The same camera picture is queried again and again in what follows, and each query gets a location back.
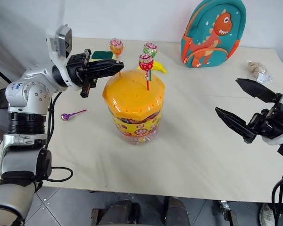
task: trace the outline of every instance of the green object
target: green object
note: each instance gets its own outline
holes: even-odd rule
[[[94,51],[93,55],[91,56],[91,59],[112,59],[113,53],[111,51]]]

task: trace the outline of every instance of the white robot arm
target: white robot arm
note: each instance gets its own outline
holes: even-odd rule
[[[44,124],[52,95],[71,88],[82,89],[80,95],[88,97],[98,78],[112,76],[124,67],[112,59],[89,62],[89,49],[67,60],[72,49],[67,26],[48,34],[46,41],[51,62],[28,68],[6,88],[10,125],[0,161],[0,226],[25,222],[33,194],[51,174]]]

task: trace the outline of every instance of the banana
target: banana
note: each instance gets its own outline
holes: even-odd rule
[[[168,71],[165,69],[165,67],[162,65],[162,63],[160,63],[159,61],[156,61],[156,60],[154,60],[152,70],[161,71],[165,74],[168,73]]]

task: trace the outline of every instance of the pink lollipop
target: pink lollipop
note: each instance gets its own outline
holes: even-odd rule
[[[111,52],[115,54],[118,60],[118,57],[121,55],[121,53],[124,50],[124,45],[122,41],[120,39],[111,39],[109,47]]]
[[[143,69],[144,71],[146,71],[146,80],[147,80],[147,90],[149,90],[149,71],[152,69],[153,67],[153,58],[151,57],[151,55],[149,53],[143,53],[140,55],[139,58],[139,66],[141,67],[141,69]]]

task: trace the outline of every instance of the lollipop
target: lollipop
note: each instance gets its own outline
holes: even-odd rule
[[[154,45],[151,42],[148,42],[148,43],[143,45],[143,52],[144,53],[149,53],[151,55],[151,57],[154,58],[156,53],[157,53],[157,46]]]
[[[74,115],[76,115],[76,114],[79,114],[79,113],[82,113],[82,112],[85,112],[85,111],[87,111],[87,110],[85,109],[85,110],[82,110],[82,111],[79,111],[79,112],[75,112],[75,113],[72,113],[72,114],[66,114],[66,113],[64,113],[64,114],[61,114],[61,119],[62,119],[63,121],[68,121],[71,116],[74,116]]]
[[[142,70],[146,71],[147,90],[149,90],[149,71],[153,67],[153,58],[149,53],[143,53],[140,55],[139,65]]]
[[[121,53],[124,50],[124,45],[120,39],[111,39],[110,40],[110,50],[111,52],[116,56],[117,63],[119,62],[118,57],[121,55]]]

